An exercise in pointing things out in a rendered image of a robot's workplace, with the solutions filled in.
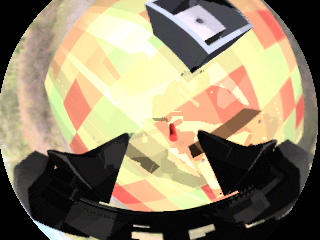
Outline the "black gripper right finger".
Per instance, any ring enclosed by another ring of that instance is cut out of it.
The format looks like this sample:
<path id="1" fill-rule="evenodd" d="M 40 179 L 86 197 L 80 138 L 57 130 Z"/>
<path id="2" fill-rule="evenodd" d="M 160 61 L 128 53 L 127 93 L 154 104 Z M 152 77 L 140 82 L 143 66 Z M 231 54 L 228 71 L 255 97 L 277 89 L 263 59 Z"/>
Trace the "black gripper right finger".
<path id="1" fill-rule="evenodd" d="M 271 139 L 252 147 L 251 145 L 245 147 L 231 140 L 225 140 L 215 133 L 205 132 L 203 129 L 197 129 L 196 137 L 200 141 L 200 147 L 203 148 L 208 163 L 211 164 L 223 196 L 237 191 L 237 184 L 241 183 L 243 177 L 251 171 L 259 156 L 263 156 L 271 149 L 275 151 L 277 145 L 277 140 Z"/>

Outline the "white square plate with hole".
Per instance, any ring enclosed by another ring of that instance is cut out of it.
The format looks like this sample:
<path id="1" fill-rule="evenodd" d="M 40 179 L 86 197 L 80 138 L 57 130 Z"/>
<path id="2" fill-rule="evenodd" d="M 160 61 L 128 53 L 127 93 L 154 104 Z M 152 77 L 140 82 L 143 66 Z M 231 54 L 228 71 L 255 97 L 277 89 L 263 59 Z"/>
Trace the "white square plate with hole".
<path id="1" fill-rule="evenodd" d="M 200 39 L 203 39 L 207 45 L 215 43 L 215 40 L 219 39 L 225 29 L 224 25 L 215 19 L 215 16 L 212 16 L 208 11 L 204 11 L 204 8 L 200 8 L 200 5 L 196 5 L 195 8 L 188 8 L 187 11 L 180 12 L 175 17 L 183 21 L 183 24 L 187 27 L 192 28 L 195 35 L 200 36 Z"/>

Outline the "red peg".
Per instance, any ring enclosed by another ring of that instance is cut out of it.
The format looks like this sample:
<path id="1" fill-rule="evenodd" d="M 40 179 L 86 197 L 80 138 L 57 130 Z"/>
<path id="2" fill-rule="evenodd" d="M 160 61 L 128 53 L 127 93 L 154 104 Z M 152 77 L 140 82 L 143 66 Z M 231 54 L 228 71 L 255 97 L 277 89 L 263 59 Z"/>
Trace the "red peg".
<path id="1" fill-rule="evenodd" d="M 175 127 L 173 127 L 173 124 L 169 124 L 168 128 L 169 128 L 169 140 L 176 141 L 177 136 L 175 132 Z"/>

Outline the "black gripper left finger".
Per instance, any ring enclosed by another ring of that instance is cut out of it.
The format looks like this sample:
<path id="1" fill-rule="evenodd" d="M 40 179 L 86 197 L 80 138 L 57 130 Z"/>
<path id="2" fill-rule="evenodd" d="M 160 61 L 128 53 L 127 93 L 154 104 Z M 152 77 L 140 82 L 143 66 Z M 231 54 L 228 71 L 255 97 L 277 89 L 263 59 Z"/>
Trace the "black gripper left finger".
<path id="1" fill-rule="evenodd" d="M 75 173 L 93 193 L 99 196 L 100 201 L 109 204 L 119 176 L 117 173 L 120 172 L 121 163 L 127 153 L 128 143 L 129 133 L 124 132 L 81 155 L 55 149 L 47 153 L 49 159 L 55 163 L 55 167 Z"/>

